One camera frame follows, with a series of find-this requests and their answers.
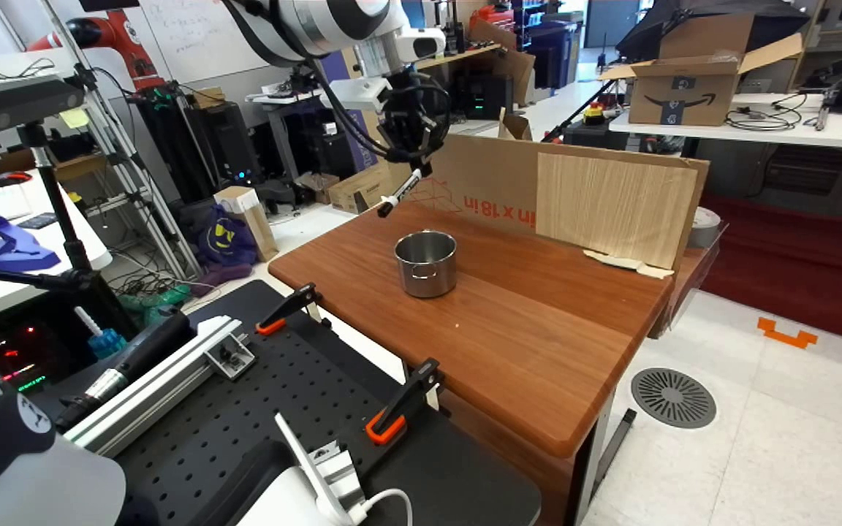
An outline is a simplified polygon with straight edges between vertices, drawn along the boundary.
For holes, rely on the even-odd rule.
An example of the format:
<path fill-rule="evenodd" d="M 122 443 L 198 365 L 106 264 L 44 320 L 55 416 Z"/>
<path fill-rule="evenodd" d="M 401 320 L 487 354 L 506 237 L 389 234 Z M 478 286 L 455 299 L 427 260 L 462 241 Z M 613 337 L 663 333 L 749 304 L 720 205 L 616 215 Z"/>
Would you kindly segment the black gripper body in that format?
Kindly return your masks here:
<path fill-rule="evenodd" d="M 449 93 L 427 76 L 392 76 L 379 133 L 392 150 L 439 150 L 449 130 Z"/>

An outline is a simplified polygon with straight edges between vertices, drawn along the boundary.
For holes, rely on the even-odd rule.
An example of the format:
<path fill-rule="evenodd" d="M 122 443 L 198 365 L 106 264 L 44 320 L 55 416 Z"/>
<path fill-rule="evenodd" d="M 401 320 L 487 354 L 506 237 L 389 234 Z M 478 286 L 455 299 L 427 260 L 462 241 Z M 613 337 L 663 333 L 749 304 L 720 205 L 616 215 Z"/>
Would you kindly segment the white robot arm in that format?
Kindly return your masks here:
<path fill-rule="evenodd" d="M 223 0 L 243 41 L 275 69 L 316 74 L 322 104 L 367 152 L 430 175 L 449 133 L 449 93 L 418 70 L 443 54 L 401 0 Z"/>

